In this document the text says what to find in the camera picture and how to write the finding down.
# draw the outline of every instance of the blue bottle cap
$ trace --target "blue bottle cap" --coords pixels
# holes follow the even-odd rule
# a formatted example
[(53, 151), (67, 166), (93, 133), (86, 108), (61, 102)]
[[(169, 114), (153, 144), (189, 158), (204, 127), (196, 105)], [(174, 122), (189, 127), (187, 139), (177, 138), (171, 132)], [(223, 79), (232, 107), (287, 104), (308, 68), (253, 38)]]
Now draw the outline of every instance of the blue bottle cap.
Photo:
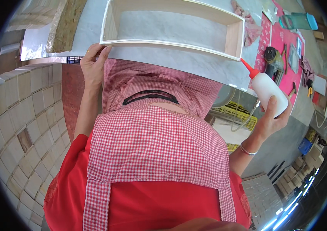
[(312, 30), (318, 29), (318, 23), (312, 14), (306, 13), (307, 21)]

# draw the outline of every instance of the teal water bottle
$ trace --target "teal water bottle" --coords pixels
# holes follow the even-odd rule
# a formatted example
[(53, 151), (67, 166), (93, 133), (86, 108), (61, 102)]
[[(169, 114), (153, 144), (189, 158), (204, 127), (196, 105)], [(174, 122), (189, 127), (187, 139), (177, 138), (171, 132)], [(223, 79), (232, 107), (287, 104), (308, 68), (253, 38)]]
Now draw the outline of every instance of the teal water bottle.
[(309, 13), (292, 13), (285, 14), (279, 18), (279, 23), (282, 28), (293, 29), (305, 29), (305, 30), (317, 30), (318, 24), (315, 17)]

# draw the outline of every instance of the white squeeze bottle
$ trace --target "white squeeze bottle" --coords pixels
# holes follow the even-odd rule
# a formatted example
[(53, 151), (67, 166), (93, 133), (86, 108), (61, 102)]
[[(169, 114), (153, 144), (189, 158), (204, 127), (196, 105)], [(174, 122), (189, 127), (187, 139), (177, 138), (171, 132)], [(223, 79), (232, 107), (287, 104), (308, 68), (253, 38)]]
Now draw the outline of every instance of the white squeeze bottle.
[(249, 77), (252, 79), (253, 90), (256, 92), (265, 111), (267, 109), (267, 104), (270, 97), (275, 95), (277, 98), (277, 111), (274, 118), (280, 115), (286, 109), (286, 107), (288, 107), (288, 99), (282, 90), (280, 90), (270, 76), (265, 73), (260, 73), (257, 69), (253, 69), (244, 61), (244, 59), (240, 58), (240, 60), (250, 72)]

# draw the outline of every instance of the blue plastic crate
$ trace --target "blue plastic crate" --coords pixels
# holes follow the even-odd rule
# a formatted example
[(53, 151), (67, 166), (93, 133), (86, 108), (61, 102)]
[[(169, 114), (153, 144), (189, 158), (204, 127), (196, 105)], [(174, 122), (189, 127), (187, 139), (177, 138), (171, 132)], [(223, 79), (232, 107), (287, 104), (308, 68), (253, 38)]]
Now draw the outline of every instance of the blue plastic crate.
[(311, 147), (312, 147), (312, 143), (305, 137), (303, 138), (301, 144), (299, 145), (298, 150), (303, 155), (306, 155)]

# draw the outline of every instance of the hand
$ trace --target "hand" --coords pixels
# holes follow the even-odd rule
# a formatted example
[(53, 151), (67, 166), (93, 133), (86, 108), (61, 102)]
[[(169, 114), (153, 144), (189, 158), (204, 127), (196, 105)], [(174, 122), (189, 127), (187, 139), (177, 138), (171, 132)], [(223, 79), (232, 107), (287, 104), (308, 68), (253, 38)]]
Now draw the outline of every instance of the hand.
[(267, 104), (266, 113), (256, 123), (253, 134), (258, 136), (262, 141), (265, 141), (269, 136), (285, 127), (288, 123), (289, 115), (292, 111), (292, 103), (285, 93), (284, 95), (288, 99), (288, 107), (279, 116), (274, 118), (277, 109), (277, 99), (273, 95)]
[(104, 63), (111, 51), (111, 46), (92, 44), (80, 61), (84, 74), (85, 89), (99, 90), (103, 84)]

